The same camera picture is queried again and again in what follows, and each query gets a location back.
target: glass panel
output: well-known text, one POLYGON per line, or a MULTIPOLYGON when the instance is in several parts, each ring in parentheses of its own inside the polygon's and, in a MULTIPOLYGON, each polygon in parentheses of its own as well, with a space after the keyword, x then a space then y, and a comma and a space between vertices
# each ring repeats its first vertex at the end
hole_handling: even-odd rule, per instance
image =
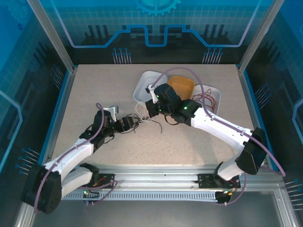
POLYGON ((13 226, 66 68, 26 0, 0 2, 0 226, 13 226))
POLYGON ((41 2, 75 64, 225 64, 240 62, 272 0, 41 2))
POLYGON ((303 1, 282 5, 247 67, 275 156, 303 180, 303 1))

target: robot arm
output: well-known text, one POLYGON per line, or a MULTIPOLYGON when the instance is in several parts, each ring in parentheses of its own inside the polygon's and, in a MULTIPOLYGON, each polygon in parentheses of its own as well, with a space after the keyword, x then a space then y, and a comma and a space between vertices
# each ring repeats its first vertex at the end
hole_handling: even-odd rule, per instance
POLYGON ((190 99, 182 101, 174 89, 168 84, 162 84, 150 92, 154 93, 154 96, 157 97, 156 102, 155 100, 150 100, 145 103, 150 117, 158 114, 171 116, 178 123, 185 123, 188 126, 202 129, 222 139, 239 152, 230 160, 220 163, 216 168, 214 179, 218 186, 222 185, 224 181, 229 181, 242 173, 257 174, 266 157, 266 152, 254 141, 243 136, 243 134, 246 133, 267 146, 266 136, 262 129, 256 128, 252 131, 232 124, 213 113, 211 113, 212 118, 210 118, 205 113, 201 104, 190 99), (220 119, 224 123, 240 129, 242 133, 238 133, 214 121, 214 118, 220 119))
POLYGON ((94 123, 87 128, 71 147, 74 149, 67 155, 66 152, 56 159, 41 165, 34 165, 27 177, 21 200, 31 206, 34 205, 38 187, 46 173, 55 164, 45 181, 38 200, 37 208, 44 213, 51 213, 58 205, 62 197, 80 186, 93 187, 100 180, 99 169, 93 165, 84 163, 74 169, 83 159, 96 152, 105 142, 107 137, 113 137, 116 132, 124 132, 135 124, 132 117, 124 117, 116 120, 117 107, 104 108, 104 124, 99 134, 90 142, 79 146, 90 139, 100 128, 102 111, 95 115, 94 123))

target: speckled beige table surface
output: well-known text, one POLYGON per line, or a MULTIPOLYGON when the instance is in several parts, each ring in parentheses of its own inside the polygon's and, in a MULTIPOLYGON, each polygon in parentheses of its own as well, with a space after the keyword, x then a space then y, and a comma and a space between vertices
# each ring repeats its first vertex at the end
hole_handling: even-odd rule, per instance
MULTIPOLYGON (((185 66, 195 71, 202 82, 220 90, 222 97, 218 115, 234 124, 253 128, 235 65, 79 65, 58 135, 53 158, 72 146, 81 133, 93 123, 96 102, 104 107, 119 106, 118 118, 135 112, 133 92, 141 75, 148 70, 165 70, 185 66)), ((168 73, 197 80, 185 70, 168 73)), ((236 151, 215 136, 193 127, 168 125, 163 115, 154 122, 140 124, 136 133, 116 134, 84 161, 91 164, 218 164, 236 151)))

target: gear logo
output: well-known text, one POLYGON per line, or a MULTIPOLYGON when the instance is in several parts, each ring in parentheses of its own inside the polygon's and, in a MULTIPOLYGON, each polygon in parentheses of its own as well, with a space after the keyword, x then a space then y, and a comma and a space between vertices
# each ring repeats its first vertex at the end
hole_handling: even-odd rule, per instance
POLYGON ((11 15, 19 24, 23 24, 28 16, 28 4, 26 0, 0 0, 0 6, 7 6, 11 15))
POLYGON ((181 0, 134 0, 137 9, 141 9, 142 13, 147 13, 148 16, 158 16, 165 13, 170 13, 171 9, 176 9, 176 5, 181 3, 181 0))

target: white tray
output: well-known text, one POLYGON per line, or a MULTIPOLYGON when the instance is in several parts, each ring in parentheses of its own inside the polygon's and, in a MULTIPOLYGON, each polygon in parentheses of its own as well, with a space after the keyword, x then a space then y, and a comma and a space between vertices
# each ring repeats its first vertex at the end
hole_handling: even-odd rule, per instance
MULTIPOLYGON (((214 97, 214 99, 217 103, 217 105, 214 108, 214 114, 218 115, 219 105, 220 105, 220 100, 221 100, 221 92, 218 89, 214 88, 214 87, 203 85, 204 91, 207 91, 209 88, 212 90, 211 95, 212 95, 212 97, 214 97)), ((193 92, 193 95, 191 96, 191 98, 193 98, 194 95, 197 95, 197 94, 200 94, 200 93, 202 93, 202 91, 201 91, 200 85, 198 84, 198 85, 195 86, 194 92, 193 92)), ((205 104, 206 105, 211 105, 211 103, 208 99, 205 99, 205 104)))
MULTIPOLYGON (((152 85, 156 79, 161 76, 162 73, 160 72, 154 72, 154 71, 146 71, 142 74, 136 89, 134 90, 134 100, 137 102, 146 102, 148 100, 151 100, 151 94, 146 92, 146 88, 149 85, 152 85)), ((167 83, 167 76, 163 75, 163 77, 158 81, 158 83, 155 85, 155 87, 167 83)))

